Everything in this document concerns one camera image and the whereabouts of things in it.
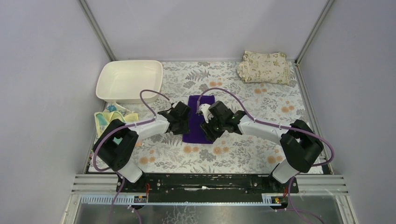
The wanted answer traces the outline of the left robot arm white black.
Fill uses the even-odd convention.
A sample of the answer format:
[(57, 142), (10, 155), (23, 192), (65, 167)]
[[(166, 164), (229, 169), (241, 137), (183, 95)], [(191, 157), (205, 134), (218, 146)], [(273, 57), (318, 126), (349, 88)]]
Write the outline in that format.
[(183, 135), (190, 132), (189, 118), (191, 108), (183, 102), (173, 103), (168, 110), (155, 112), (153, 118), (138, 122), (125, 123), (120, 119), (110, 122), (93, 146), (92, 163), (100, 158), (113, 172), (130, 183), (135, 183), (143, 176), (143, 171), (132, 159), (137, 142), (155, 135), (172, 133)]

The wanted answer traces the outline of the purple towel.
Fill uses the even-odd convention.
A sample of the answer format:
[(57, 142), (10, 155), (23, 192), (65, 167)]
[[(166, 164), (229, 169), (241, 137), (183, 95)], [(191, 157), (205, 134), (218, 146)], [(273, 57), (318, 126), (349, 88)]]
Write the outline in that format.
[(192, 144), (212, 144), (213, 142), (206, 139), (205, 134), (200, 125), (205, 122), (203, 115), (197, 114), (197, 101), (199, 95), (189, 96), (188, 106), (191, 108), (189, 128), (190, 133), (183, 134), (182, 142)]

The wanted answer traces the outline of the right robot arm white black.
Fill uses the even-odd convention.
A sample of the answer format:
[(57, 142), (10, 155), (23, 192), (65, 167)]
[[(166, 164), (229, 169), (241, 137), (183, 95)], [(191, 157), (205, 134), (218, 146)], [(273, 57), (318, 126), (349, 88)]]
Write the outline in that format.
[(233, 112), (221, 101), (202, 104), (197, 113), (204, 117), (200, 127), (210, 142), (229, 132), (256, 136), (280, 145), (285, 159), (269, 176), (281, 184), (298, 173), (307, 173), (324, 149), (321, 140), (299, 119), (289, 126), (274, 125), (254, 119), (242, 110)]

